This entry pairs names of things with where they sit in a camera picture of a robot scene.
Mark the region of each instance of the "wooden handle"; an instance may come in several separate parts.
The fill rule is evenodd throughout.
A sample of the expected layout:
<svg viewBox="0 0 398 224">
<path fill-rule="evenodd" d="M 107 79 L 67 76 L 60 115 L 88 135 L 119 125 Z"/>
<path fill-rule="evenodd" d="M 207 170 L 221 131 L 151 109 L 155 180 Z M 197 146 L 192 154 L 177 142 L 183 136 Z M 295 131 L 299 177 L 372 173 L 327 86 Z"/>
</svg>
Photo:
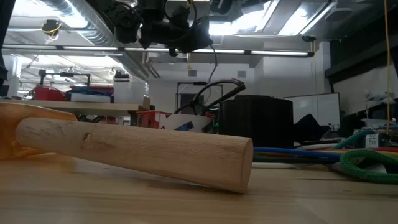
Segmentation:
<svg viewBox="0 0 398 224">
<path fill-rule="evenodd" d="M 17 142 L 151 174 L 243 193 L 253 145 L 249 138 L 26 118 Z"/>
</svg>

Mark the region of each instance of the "ceiling duct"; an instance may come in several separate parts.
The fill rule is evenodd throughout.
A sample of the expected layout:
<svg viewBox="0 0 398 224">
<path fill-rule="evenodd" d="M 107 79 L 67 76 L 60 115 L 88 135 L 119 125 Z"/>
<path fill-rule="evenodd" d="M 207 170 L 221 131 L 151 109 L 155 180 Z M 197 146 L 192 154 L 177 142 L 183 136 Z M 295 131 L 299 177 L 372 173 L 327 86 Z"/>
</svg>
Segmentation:
<svg viewBox="0 0 398 224">
<path fill-rule="evenodd" d="M 59 18 L 74 29 L 81 29 L 78 33 L 93 45 L 99 47 L 122 47 L 114 35 L 109 31 L 99 15 L 82 0 L 38 0 L 53 11 L 58 13 Z M 135 75 L 148 81 L 150 71 L 141 64 L 139 60 L 132 57 L 130 53 L 123 56 L 111 56 L 124 65 L 124 69 L 131 75 Z"/>
</svg>

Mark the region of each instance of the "wooden dowel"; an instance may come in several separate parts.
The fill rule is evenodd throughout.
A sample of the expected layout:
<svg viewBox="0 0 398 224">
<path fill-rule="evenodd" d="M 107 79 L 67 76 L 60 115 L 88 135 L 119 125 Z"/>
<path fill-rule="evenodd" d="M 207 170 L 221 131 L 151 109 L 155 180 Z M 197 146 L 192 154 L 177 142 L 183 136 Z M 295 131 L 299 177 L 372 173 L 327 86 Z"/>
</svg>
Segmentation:
<svg viewBox="0 0 398 224">
<path fill-rule="evenodd" d="M 243 193 L 249 138 L 110 124 L 26 118 L 16 128 L 25 147 Z"/>
</svg>

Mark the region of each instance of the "ceiling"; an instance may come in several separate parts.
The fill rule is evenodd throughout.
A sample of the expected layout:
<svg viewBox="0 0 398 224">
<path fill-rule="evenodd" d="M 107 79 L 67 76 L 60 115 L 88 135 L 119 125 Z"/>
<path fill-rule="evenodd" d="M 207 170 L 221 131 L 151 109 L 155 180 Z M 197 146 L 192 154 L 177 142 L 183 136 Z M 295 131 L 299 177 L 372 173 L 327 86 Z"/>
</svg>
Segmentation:
<svg viewBox="0 0 398 224">
<path fill-rule="evenodd" d="M 84 2 L 79 0 L 68 1 L 72 4 Z M 246 13 L 245 15 L 243 15 L 243 11 L 247 12 L 247 8 L 242 8 L 245 1 L 234 1 L 227 14 L 211 12 L 208 1 L 196 0 L 195 2 L 198 7 L 198 16 L 210 16 L 210 34 L 214 34 L 211 38 L 216 49 L 310 52 L 312 51 L 310 44 L 304 42 L 300 36 L 303 30 L 306 29 L 304 35 L 315 36 L 318 41 L 342 39 L 360 30 L 383 14 L 381 0 L 271 0 L 259 3 L 256 7 L 260 7 L 260 11 Z M 398 0 L 389 0 L 388 2 L 389 9 L 398 5 Z M 169 0 L 167 13 L 170 14 L 171 10 L 179 4 L 185 5 L 184 1 Z M 90 10 L 90 8 L 76 8 L 82 11 L 86 10 L 85 12 Z M 41 31 L 41 25 L 47 19 L 60 19 L 60 14 L 45 6 L 41 0 L 16 0 L 4 43 L 44 45 L 49 38 Z M 68 21 L 67 19 L 70 18 L 63 19 L 66 24 L 62 27 L 57 39 L 49 42 L 49 45 L 93 45 L 92 41 L 85 35 L 90 31 L 76 30 L 75 27 L 72 27 L 72 25 L 84 27 L 85 24 Z M 96 19 L 96 28 L 101 27 L 103 22 L 98 20 L 98 16 Z M 138 43 L 126 46 L 140 47 Z M 39 81 L 39 68 L 53 69 L 55 72 L 73 69 L 75 72 L 91 73 L 93 75 L 92 83 L 109 85 L 112 84 L 114 70 L 124 70 L 145 80 L 155 78 L 156 74 L 165 80 L 202 80 L 208 76 L 208 72 L 213 68 L 215 61 L 211 54 L 179 55 L 179 57 L 173 58 L 168 53 L 124 52 L 116 53 L 116 55 L 109 52 L 90 51 L 47 52 L 45 50 L 7 49 L 3 51 L 4 54 L 14 54 L 19 57 L 22 68 L 30 64 L 30 68 L 25 69 L 21 75 L 21 80 L 24 82 L 22 88 L 26 89 L 33 88 L 34 82 Z M 125 60 L 122 60 L 121 54 L 123 54 L 123 57 L 132 58 L 137 64 L 133 66 L 126 63 Z M 260 58 L 260 56 L 253 55 L 219 55 L 220 66 L 217 72 L 226 75 L 218 75 L 218 77 L 236 78 L 238 71 L 246 70 L 248 71 L 247 78 L 250 78 L 252 68 Z M 187 67 L 189 65 L 192 69 L 198 71 L 196 77 L 188 76 Z M 84 82 L 84 78 L 74 77 L 73 79 L 77 83 Z M 51 77 L 46 78 L 45 81 L 65 82 L 65 85 L 54 85 L 63 90 L 67 90 L 68 86 L 73 84 L 70 80 L 60 81 Z"/>
</svg>

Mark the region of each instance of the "wooden workbench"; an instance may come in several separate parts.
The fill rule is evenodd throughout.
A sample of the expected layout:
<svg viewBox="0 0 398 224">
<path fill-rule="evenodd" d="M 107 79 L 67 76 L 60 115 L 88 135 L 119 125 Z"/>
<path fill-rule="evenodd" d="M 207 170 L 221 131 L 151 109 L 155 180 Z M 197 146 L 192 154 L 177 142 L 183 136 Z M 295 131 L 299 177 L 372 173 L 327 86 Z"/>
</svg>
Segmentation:
<svg viewBox="0 0 398 224">
<path fill-rule="evenodd" d="M 144 110 L 144 108 L 138 104 L 129 103 L 84 103 L 40 100 L 0 100 L 0 103 L 23 103 L 73 114 L 102 116 L 130 116 L 129 111 Z"/>
<path fill-rule="evenodd" d="M 0 161 L 0 223 L 393 223 L 398 186 L 253 169 L 244 195 L 56 154 Z"/>
</svg>

